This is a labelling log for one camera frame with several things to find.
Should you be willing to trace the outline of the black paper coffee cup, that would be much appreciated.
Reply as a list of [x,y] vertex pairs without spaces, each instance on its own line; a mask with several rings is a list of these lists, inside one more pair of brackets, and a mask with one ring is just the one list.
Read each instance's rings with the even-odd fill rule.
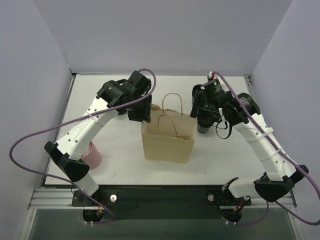
[[197,131],[201,134],[207,133],[210,128],[210,126],[202,126],[200,124],[197,125]]

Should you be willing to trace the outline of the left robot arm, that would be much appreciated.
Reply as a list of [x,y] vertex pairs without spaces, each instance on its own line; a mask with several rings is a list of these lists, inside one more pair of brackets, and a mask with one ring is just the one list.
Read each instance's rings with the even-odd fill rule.
[[90,175],[90,167],[82,159],[85,149],[100,130],[120,113],[134,122],[151,121],[152,92],[156,80],[141,70],[129,78],[109,80],[96,93],[85,114],[56,142],[48,141],[44,149],[68,179],[83,191],[83,199],[91,206],[100,203],[102,193]]

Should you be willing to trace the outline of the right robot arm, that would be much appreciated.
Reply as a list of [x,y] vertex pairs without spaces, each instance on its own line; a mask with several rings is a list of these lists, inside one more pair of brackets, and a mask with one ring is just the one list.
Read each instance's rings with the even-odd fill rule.
[[229,90],[223,90],[217,78],[213,78],[205,84],[195,85],[191,95],[190,117],[197,119],[198,132],[206,133],[214,124],[225,123],[230,131],[236,130],[244,137],[264,167],[260,177],[235,177],[226,183],[221,192],[225,203],[233,204],[239,198],[251,196],[260,196],[273,203],[304,178],[281,156],[283,148],[249,94],[242,92],[234,97]]

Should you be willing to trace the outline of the tan paper bag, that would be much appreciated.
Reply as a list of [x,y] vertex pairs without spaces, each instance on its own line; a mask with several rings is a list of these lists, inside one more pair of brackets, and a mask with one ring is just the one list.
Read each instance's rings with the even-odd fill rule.
[[[166,94],[161,102],[165,108],[165,99],[173,93]],[[186,164],[189,162],[195,141],[197,120],[185,114],[183,100],[180,100],[180,111],[151,111],[150,123],[141,123],[141,136],[144,157],[148,160]],[[176,138],[189,136],[191,140]]]

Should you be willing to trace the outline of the brown pulp cup carrier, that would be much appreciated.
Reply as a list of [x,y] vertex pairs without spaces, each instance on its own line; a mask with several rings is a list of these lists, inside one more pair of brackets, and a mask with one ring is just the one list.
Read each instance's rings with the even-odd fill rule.
[[169,108],[162,109],[160,106],[158,106],[156,104],[152,104],[150,109],[151,109],[151,111],[162,111],[163,113],[164,112],[175,112],[175,113],[177,113],[176,110],[169,109]]

